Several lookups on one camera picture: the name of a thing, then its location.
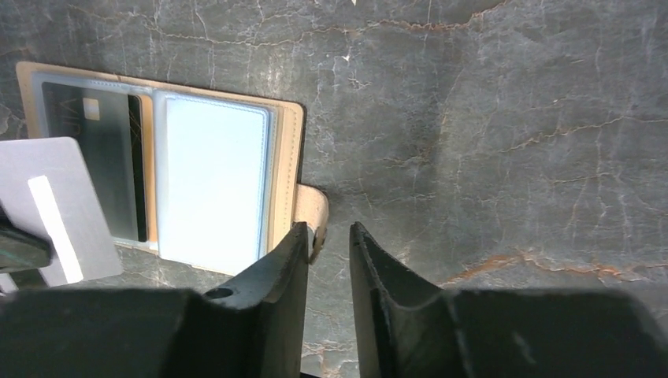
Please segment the beige card holder wallet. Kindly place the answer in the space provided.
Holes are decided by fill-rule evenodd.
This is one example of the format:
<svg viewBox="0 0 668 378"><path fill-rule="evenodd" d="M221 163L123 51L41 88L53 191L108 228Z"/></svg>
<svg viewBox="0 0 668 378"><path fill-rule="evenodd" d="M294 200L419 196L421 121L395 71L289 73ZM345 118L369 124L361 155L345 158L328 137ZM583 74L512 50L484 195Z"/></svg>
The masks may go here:
<svg viewBox="0 0 668 378"><path fill-rule="evenodd" d="M30 61L16 74L32 138L68 137L48 132L44 82L140 97L147 240L117 243L234 276L304 222L317 259L329 206L299 181L300 104Z"/></svg>

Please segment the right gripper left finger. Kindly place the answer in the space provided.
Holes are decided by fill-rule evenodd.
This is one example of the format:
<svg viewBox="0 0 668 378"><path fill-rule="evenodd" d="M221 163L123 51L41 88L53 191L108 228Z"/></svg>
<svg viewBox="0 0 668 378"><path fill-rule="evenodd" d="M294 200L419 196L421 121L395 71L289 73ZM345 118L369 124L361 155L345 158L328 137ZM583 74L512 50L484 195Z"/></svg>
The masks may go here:
<svg viewBox="0 0 668 378"><path fill-rule="evenodd" d="M4 377L298 377L308 228L223 284L17 291L1 302Z"/></svg>

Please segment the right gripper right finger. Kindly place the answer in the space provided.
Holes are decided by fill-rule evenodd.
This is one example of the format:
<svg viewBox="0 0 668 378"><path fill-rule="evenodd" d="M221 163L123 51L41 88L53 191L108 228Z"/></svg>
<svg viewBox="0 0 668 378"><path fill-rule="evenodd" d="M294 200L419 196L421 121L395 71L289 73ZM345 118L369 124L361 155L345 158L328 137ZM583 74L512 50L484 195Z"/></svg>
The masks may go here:
<svg viewBox="0 0 668 378"><path fill-rule="evenodd" d="M443 289L351 225L363 377L664 377L667 338L609 289Z"/></svg>

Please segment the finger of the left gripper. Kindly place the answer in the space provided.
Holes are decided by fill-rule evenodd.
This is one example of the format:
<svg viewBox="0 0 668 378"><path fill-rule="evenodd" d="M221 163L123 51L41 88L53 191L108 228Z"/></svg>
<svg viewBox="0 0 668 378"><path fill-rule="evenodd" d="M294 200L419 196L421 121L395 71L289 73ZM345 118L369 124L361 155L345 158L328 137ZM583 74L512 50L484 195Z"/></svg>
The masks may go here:
<svg viewBox="0 0 668 378"><path fill-rule="evenodd" d="M15 226L1 208L1 273L38 269L52 259L52 243Z"/></svg>

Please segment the grey credit card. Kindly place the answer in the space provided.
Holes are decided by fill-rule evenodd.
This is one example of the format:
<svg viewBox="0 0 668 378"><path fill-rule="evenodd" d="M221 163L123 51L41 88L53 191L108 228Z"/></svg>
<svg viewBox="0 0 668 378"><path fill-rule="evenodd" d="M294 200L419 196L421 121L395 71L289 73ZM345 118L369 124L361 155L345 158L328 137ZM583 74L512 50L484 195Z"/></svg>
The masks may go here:
<svg viewBox="0 0 668 378"><path fill-rule="evenodd" d="M19 229L49 239L50 263L3 273L1 288L57 287L118 276L121 260L78 143L69 137L1 143L1 205Z"/></svg>

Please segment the black credit card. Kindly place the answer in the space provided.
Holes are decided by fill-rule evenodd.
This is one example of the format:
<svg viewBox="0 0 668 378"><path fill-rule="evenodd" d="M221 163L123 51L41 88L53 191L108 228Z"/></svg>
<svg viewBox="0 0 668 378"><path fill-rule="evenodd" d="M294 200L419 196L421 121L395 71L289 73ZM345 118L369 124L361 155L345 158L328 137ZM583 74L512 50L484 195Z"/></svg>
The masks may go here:
<svg viewBox="0 0 668 378"><path fill-rule="evenodd" d="M48 132L78 142L111 235L146 241L140 97L48 82L42 90Z"/></svg>

